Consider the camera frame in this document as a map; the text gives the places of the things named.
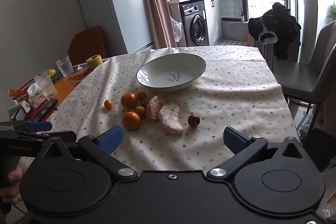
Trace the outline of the person left hand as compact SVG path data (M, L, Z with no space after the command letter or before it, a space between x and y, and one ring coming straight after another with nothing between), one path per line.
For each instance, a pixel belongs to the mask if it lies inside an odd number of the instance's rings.
M19 183L23 177L22 169L17 165L15 170L7 174L8 186L1 188L0 194L4 203L16 205L19 199Z

